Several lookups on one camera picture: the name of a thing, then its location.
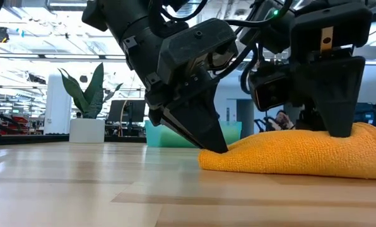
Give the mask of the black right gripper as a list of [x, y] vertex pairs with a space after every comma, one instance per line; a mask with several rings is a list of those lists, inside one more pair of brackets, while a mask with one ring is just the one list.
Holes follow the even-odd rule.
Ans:
[[[362, 47], [368, 41], [372, 12], [360, 1], [314, 1], [299, 10], [290, 24], [290, 58], [306, 62], [342, 46]], [[349, 137], [364, 57], [304, 64], [295, 69], [295, 91], [304, 104], [313, 102], [332, 137]]]

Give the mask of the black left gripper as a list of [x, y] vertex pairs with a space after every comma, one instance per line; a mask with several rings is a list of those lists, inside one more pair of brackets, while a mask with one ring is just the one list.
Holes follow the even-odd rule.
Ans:
[[235, 41], [235, 32], [217, 18], [189, 27], [183, 21], [153, 17], [149, 28], [162, 41], [156, 68], [161, 82], [145, 94], [152, 124], [168, 127], [198, 148], [219, 154], [227, 152], [214, 106], [217, 84], [177, 90], [195, 74], [207, 71], [208, 54]]

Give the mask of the orange microfiber towel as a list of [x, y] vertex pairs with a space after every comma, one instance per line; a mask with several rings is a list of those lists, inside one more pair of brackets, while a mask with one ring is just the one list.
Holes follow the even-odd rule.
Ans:
[[203, 149], [203, 170], [376, 179], [376, 127], [353, 124], [350, 137], [326, 131], [287, 130], [254, 134], [218, 154]]

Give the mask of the teal translucent plastic basket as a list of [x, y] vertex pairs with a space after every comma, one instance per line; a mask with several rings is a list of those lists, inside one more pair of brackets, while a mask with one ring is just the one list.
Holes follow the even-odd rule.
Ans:
[[[232, 122], [220, 121], [220, 126], [221, 125], [228, 125], [228, 124], [231, 124], [231, 123]], [[145, 130], [146, 130], [147, 145], [149, 147], [164, 148], [164, 147], [159, 146], [160, 136], [161, 136], [162, 131], [165, 131], [166, 129], [168, 129], [168, 127], [165, 127], [164, 125], [159, 125], [159, 126], [155, 127], [149, 120], [145, 121], [144, 126], [145, 126]]]

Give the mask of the person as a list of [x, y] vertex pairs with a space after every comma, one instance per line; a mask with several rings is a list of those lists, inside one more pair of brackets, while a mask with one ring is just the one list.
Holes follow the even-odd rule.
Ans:
[[296, 129], [295, 124], [283, 110], [280, 110], [276, 114], [276, 118], [272, 119], [271, 124], [276, 131]]

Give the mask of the dark background workstation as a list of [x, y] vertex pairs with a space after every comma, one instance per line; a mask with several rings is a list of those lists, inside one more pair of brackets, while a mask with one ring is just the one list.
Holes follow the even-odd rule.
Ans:
[[354, 122], [364, 122], [376, 127], [376, 103], [357, 103]]

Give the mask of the dark background monitor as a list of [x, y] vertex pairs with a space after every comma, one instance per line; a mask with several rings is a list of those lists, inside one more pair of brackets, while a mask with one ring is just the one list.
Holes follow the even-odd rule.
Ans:
[[112, 100], [107, 120], [109, 122], [143, 122], [144, 100]]

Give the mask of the artificial plant in white pot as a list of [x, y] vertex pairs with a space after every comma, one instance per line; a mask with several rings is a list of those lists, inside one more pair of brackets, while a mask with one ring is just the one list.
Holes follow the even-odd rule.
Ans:
[[104, 67], [99, 64], [86, 90], [69, 75], [65, 69], [59, 70], [62, 83], [68, 95], [81, 113], [80, 118], [70, 121], [69, 142], [71, 143], [103, 143], [105, 140], [105, 121], [97, 118], [103, 104], [114, 96], [114, 92], [104, 95]]

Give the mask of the white structural column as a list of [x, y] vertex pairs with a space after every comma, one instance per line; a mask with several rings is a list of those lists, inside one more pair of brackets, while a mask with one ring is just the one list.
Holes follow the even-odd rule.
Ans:
[[69, 133], [71, 104], [71, 97], [65, 90], [60, 72], [52, 71], [47, 84], [44, 134]]

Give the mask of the long ceiling light strip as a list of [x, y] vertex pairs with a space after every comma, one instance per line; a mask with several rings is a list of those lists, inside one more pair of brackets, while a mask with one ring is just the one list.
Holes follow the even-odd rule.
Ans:
[[125, 61], [124, 55], [78, 55], [78, 54], [10, 54], [0, 53], [5, 59], [40, 59], [41, 61]]

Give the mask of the red and black equipment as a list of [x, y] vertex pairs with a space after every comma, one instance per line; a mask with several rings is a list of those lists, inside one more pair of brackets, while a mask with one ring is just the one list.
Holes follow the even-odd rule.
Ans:
[[28, 121], [23, 117], [13, 117], [0, 114], [0, 135], [28, 134]]

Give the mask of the black aluminium table frame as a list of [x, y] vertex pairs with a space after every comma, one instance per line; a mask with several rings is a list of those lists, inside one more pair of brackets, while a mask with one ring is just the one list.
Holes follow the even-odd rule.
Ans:
[[[69, 136], [61, 135], [1, 135], [0, 145], [14, 145], [14, 144], [35, 144], [35, 143], [56, 143], [69, 141]], [[145, 137], [117, 137], [105, 136], [105, 142], [115, 143], [146, 143]]]

